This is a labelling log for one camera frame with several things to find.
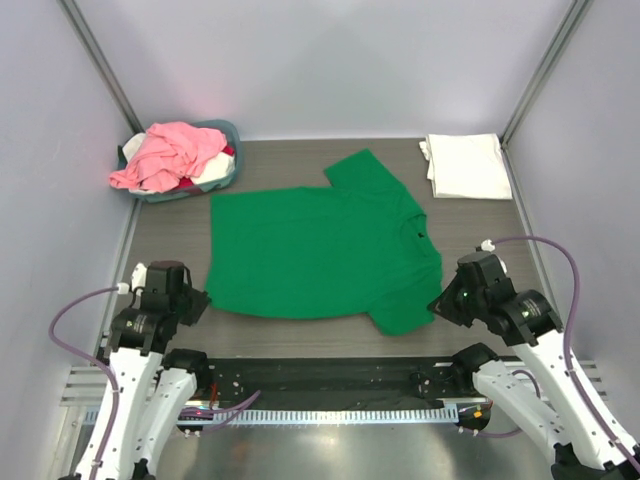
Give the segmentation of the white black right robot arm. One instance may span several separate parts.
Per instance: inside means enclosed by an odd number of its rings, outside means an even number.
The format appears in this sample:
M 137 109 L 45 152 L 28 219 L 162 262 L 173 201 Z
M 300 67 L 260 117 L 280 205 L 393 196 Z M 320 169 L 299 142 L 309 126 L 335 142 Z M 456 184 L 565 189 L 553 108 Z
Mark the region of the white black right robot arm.
M 545 454 L 555 479 L 636 479 L 639 442 L 609 410 L 575 359 L 568 327 L 536 290 L 517 291 L 501 259 L 477 250 L 429 309 L 456 325 L 480 321 L 540 388 L 535 393 L 483 343 L 452 358 L 457 383 L 493 401 Z

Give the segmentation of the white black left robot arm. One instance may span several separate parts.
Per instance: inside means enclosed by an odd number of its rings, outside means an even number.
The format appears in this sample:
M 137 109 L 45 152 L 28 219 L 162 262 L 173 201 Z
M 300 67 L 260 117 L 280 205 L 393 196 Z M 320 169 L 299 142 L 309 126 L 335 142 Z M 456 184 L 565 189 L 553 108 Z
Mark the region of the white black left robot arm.
M 196 324 L 209 303 L 183 263 L 139 263 L 130 282 L 113 290 L 132 301 L 111 321 L 107 360 L 93 362 L 107 385 L 71 479 L 156 478 L 180 412 L 212 379 L 205 353 L 168 348 L 179 326 Z

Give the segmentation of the green t-shirt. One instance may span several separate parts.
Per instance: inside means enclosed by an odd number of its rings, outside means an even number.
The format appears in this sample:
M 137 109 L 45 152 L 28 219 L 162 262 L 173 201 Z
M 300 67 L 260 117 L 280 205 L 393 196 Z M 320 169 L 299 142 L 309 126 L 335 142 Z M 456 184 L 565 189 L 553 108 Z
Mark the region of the green t-shirt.
M 390 336 L 432 323 L 443 270 L 423 208 L 368 150 L 325 176 L 323 187 L 212 199 L 212 305 L 292 320 L 365 314 Z

